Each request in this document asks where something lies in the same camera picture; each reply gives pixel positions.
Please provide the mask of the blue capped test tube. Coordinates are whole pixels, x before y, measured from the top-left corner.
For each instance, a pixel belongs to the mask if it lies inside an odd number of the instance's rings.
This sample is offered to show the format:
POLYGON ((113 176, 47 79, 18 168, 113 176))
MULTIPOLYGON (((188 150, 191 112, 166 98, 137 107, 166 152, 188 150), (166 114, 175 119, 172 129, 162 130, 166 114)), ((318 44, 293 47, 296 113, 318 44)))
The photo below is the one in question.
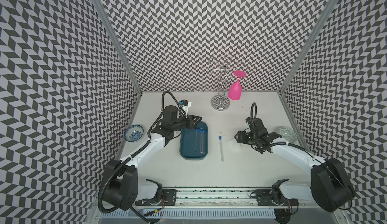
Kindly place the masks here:
POLYGON ((199 129, 195 128, 195 141, 194 141, 195 154, 197 154, 198 152, 198 133, 199 133, 199 129))
POLYGON ((201 154, 205 154, 205 138, 206 133, 204 129, 201 129, 201 154))
POLYGON ((198 151, 201 154, 202 153, 202 129, 198 128, 197 131, 197 142, 198 142, 198 151))
POLYGON ((224 162, 224 152, 223 152, 223 144, 222 144, 222 136, 219 136, 219 148, 220 148, 220 159, 221 162, 224 162))

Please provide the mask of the white gauze cloth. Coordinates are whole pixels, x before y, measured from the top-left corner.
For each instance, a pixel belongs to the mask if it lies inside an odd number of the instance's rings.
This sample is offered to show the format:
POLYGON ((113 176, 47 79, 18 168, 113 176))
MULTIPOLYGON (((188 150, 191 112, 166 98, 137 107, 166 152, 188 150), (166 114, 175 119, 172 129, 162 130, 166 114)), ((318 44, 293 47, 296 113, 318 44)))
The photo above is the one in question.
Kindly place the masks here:
POLYGON ((233 152, 239 152, 241 151, 241 144, 238 143, 234 138, 227 141, 228 147, 233 152))

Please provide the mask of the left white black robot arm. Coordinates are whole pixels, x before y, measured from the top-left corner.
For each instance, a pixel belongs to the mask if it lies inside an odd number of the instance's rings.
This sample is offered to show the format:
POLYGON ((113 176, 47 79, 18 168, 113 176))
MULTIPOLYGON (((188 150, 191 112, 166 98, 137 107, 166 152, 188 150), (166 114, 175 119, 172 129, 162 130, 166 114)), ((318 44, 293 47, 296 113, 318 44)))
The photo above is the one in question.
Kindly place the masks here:
POLYGON ((200 116, 186 114, 183 107, 165 107, 149 128, 148 139, 142 146, 121 160, 112 159, 106 165, 98 192, 100 212, 128 210, 140 200, 158 204, 162 199, 162 184, 150 179, 140 183, 140 167, 162 150, 176 131, 193 129, 201 120, 200 116))

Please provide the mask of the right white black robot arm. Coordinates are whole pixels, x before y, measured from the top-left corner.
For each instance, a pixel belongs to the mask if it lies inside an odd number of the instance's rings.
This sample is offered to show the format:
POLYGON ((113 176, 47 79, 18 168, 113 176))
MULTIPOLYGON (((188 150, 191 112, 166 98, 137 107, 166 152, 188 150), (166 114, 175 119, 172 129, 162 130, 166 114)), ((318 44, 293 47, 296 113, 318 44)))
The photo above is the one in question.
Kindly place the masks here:
POLYGON ((234 139, 263 154, 269 152, 280 156, 301 169, 309 177, 305 181, 280 179, 267 194, 274 205, 291 204, 292 200, 316 203, 327 212, 352 205, 356 192, 343 164, 336 158, 326 159, 305 148, 290 143, 277 132, 268 132, 260 118, 246 119, 247 129, 238 131, 234 139))

